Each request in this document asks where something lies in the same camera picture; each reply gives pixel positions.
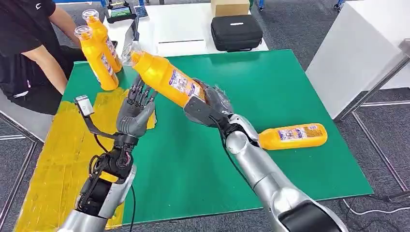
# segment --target squeeze bottle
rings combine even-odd
[[[259,134],[259,143],[266,150],[321,146],[326,140],[327,132],[319,123],[267,129]]]
[[[118,87],[117,75],[108,63],[101,46],[96,45],[92,29],[89,26],[79,26],[74,30],[74,34],[80,39],[81,49],[101,88],[104,90],[116,89]]]
[[[201,86],[166,58],[143,52],[135,44],[127,45],[122,54],[125,65],[132,66],[147,85],[179,106],[184,107],[192,95],[205,101]]]
[[[111,42],[108,37],[108,30],[102,24],[99,18],[100,14],[98,11],[89,9],[83,12],[83,19],[87,22],[87,25],[91,27],[93,31],[93,37],[97,43],[101,46],[102,52],[104,52],[108,63],[113,68],[114,72],[117,73],[122,68],[122,63],[119,60],[118,54],[115,51],[113,42]]]

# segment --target green mat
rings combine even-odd
[[[328,141],[313,148],[269,151],[293,183],[316,200],[373,193],[356,160],[291,50],[170,57],[190,77],[217,84],[257,132],[321,123]],[[118,74],[127,88],[136,72]],[[64,101],[102,92],[85,62],[77,63]],[[132,155],[137,165],[134,222],[219,214],[261,207],[227,159],[218,131],[188,121],[182,109],[162,95],[155,99],[158,123]],[[128,194],[123,223],[132,217]]]

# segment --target robotic arm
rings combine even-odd
[[[75,98],[75,103],[96,141],[99,143],[97,135],[104,136],[114,139],[114,146],[111,151],[105,151],[91,159],[89,177],[80,191],[75,209],[59,231],[104,231],[108,219],[112,218],[116,208],[124,202],[137,170],[131,152],[137,145],[138,138],[145,134],[148,119],[155,109],[154,98],[157,92],[154,91],[148,97],[151,88],[144,90],[144,85],[141,78],[137,77],[120,108],[117,117],[118,132],[114,134],[104,133],[93,124],[90,115],[94,112],[87,96]],[[112,183],[100,178],[102,172],[117,177],[117,181]]]
[[[234,114],[224,92],[197,81],[206,101],[191,97],[184,107],[187,117],[217,127],[222,144],[238,161],[246,180],[256,193],[275,232],[348,232],[340,218],[299,190],[259,146],[251,123]]]
[[[251,123],[234,114],[224,92],[198,81],[205,90],[206,102],[192,96],[184,111],[187,117],[208,127],[218,128],[223,147],[237,159],[245,179],[259,197],[275,232],[348,232],[340,218],[299,190],[259,146],[259,136]],[[87,127],[94,136],[114,139],[111,151],[94,156],[89,178],[80,191],[75,209],[59,231],[103,231],[115,209],[124,202],[136,174],[131,156],[138,138],[145,134],[154,111],[156,92],[138,77],[124,100],[117,117],[115,134],[99,131],[90,118],[92,106],[86,96],[75,99]],[[114,183],[100,178],[102,172],[114,175]]]

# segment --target white wire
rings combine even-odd
[[[368,211],[364,211],[364,212],[360,212],[360,213],[359,213],[359,212],[354,211],[354,210],[347,204],[347,202],[345,201],[345,199],[343,199],[343,202],[345,203],[345,205],[347,206],[347,208],[350,209],[350,211],[351,211],[352,213],[356,214],[356,215],[365,215],[365,214],[375,213],[375,212],[384,213],[384,214],[392,214],[392,213],[398,212],[398,211],[400,211],[400,210],[410,209],[410,207],[398,208],[398,209],[395,209],[395,210],[393,210],[393,211],[383,211],[383,210],[373,209],[373,210],[368,210]]]

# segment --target black case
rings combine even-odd
[[[252,15],[215,17],[212,38],[218,51],[252,50],[262,43],[262,29]]]

